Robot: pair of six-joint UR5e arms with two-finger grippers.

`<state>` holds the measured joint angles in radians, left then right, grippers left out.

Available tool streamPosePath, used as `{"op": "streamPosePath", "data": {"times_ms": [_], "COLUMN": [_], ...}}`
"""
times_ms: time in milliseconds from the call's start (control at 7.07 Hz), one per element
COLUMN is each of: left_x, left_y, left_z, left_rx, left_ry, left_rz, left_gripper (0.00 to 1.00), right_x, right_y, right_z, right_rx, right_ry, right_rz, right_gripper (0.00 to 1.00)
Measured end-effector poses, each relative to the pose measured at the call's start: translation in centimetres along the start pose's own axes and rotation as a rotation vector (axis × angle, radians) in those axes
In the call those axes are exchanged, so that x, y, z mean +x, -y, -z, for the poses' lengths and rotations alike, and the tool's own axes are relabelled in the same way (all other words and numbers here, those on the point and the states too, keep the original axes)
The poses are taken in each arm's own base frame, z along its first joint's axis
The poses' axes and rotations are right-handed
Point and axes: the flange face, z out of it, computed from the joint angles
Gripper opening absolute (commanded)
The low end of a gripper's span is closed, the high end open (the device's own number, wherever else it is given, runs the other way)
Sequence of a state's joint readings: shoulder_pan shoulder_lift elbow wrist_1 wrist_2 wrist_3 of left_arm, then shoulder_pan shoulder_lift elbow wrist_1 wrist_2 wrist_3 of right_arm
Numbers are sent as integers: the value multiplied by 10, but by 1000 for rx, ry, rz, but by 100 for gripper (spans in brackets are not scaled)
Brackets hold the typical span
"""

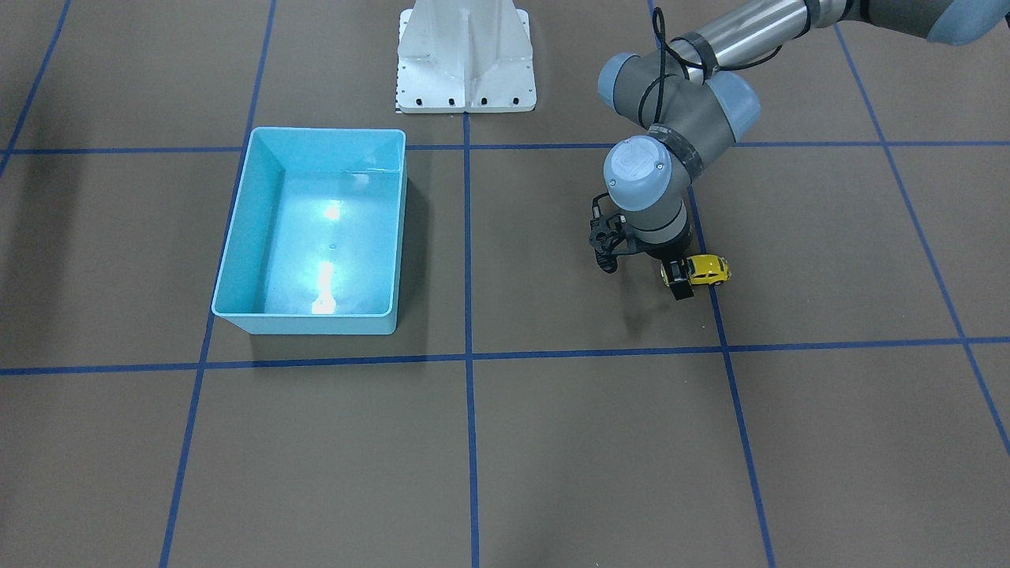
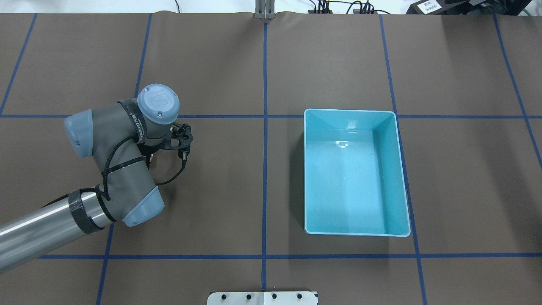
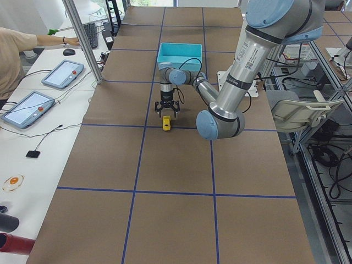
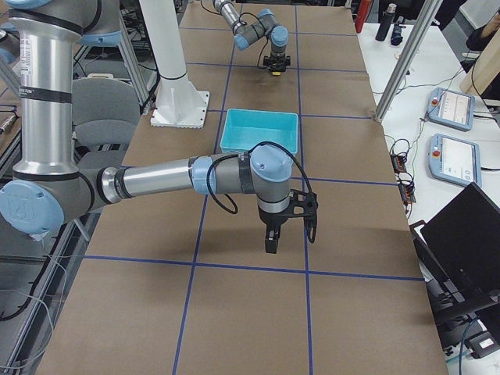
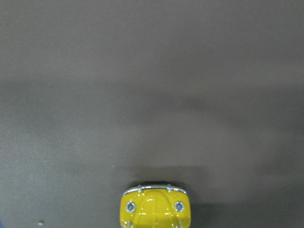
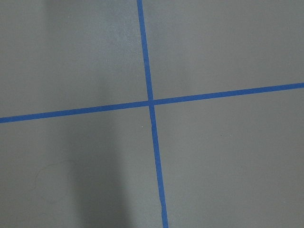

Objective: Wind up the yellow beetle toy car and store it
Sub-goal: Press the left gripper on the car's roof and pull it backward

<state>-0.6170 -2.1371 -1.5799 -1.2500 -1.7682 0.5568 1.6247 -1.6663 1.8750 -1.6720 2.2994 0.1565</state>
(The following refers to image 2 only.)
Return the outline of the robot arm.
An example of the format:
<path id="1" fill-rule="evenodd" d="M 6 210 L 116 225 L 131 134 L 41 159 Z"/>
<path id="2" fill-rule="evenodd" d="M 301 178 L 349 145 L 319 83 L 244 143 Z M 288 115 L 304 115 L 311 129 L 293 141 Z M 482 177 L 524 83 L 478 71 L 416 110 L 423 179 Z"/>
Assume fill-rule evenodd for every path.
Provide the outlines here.
<path id="1" fill-rule="evenodd" d="M 72 147 L 82 158 L 94 159 L 102 182 L 1 226 L 1 272 L 117 221 L 133 227 L 159 215 L 165 203 L 147 158 L 171 149 L 179 112 L 178 94 L 151 84 L 135 98 L 68 116 L 64 128 Z"/>

